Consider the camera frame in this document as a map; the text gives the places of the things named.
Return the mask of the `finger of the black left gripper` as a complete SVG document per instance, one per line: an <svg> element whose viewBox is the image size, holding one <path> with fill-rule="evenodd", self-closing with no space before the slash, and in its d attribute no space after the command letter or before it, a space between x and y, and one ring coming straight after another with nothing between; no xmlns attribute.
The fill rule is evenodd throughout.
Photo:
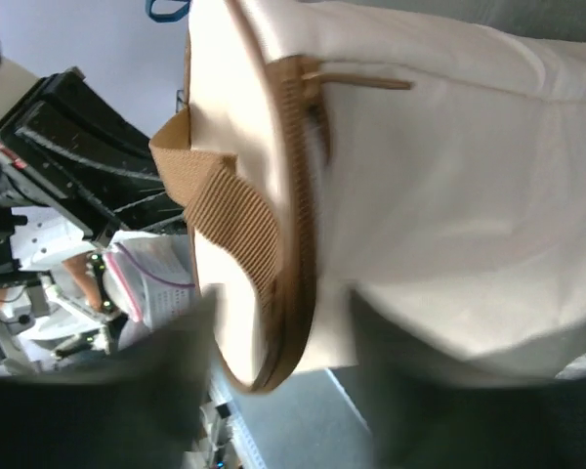
<svg viewBox="0 0 586 469"><path fill-rule="evenodd" d="M0 119L0 164L27 197L107 245L118 231L183 235L148 138L75 67L41 78Z"/></svg>

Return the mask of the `cream bag with brown zipper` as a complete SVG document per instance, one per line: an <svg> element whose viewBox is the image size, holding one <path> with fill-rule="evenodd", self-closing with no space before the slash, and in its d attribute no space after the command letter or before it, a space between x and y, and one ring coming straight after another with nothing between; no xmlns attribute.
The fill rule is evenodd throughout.
<svg viewBox="0 0 586 469"><path fill-rule="evenodd" d="M586 354L586 40L351 2L195 1L149 147L240 390L354 364L347 290L465 360Z"/></svg>

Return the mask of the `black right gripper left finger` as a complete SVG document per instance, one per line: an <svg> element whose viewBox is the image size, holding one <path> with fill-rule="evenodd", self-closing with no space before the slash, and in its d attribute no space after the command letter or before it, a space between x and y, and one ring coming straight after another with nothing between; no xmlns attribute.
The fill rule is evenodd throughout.
<svg viewBox="0 0 586 469"><path fill-rule="evenodd" d="M0 377L0 468L180 468L201 426L219 291L119 352Z"/></svg>

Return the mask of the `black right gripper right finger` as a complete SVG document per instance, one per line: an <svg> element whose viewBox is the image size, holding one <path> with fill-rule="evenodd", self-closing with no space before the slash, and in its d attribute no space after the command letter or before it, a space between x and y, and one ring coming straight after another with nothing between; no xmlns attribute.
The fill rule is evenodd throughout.
<svg viewBox="0 0 586 469"><path fill-rule="evenodd" d="M355 289L359 409L378 468L586 468L586 373L535 378L459 361Z"/></svg>

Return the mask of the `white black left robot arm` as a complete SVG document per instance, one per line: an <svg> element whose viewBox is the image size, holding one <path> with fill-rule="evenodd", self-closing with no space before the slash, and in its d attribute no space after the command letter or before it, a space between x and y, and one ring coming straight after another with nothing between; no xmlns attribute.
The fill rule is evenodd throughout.
<svg viewBox="0 0 586 469"><path fill-rule="evenodd" d="M194 296L188 236L147 137L75 67L0 68L0 365L110 354Z"/></svg>

